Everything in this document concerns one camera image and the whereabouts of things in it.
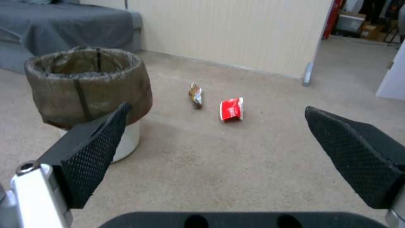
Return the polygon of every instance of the brown trash bag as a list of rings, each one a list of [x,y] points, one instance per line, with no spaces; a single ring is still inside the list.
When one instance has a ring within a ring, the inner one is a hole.
[[[45,123],[71,129],[132,105],[127,125],[152,107],[143,61],[119,49],[77,47],[27,60],[25,71],[36,107]]]

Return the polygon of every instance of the textured gripper pad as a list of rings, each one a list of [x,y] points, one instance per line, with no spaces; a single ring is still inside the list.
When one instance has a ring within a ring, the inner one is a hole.
[[[70,208],[83,208],[103,180],[121,140],[130,109],[127,103],[121,105],[72,157],[60,161],[71,194]]]
[[[309,128],[357,194],[372,208],[388,209],[404,184],[405,148],[372,125],[307,107]]]

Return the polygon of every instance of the beige carpet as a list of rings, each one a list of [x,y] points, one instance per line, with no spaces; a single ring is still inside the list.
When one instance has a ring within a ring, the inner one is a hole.
[[[374,124],[405,144],[405,102],[374,96],[396,50],[323,41],[312,86],[298,80],[144,52],[154,105],[141,142],[110,166],[74,227],[131,211],[348,211],[384,221],[335,170],[311,135],[307,105]],[[188,86],[203,88],[195,110]],[[219,103],[244,97],[242,122],[223,124]],[[0,181],[57,139],[41,122],[23,75],[0,70]]]

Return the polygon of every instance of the red chip bag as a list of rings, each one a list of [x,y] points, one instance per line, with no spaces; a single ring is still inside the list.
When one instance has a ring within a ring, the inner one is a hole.
[[[220,115],[223,122],[233,118],[243,120],[243,97],[221,102]]]

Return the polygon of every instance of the snack wrapper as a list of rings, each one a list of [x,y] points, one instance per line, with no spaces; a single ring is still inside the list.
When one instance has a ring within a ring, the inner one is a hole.
[[[201,97],[203,90],[198,87],[195,83],[190,85],[190,90],[188,91],[188,96],[194,102],[196,107],[200,109],[203,106],[203,98]]]
[[[243,120],[243,97],[221,102],[220,116],[223,122],[234,118]]]

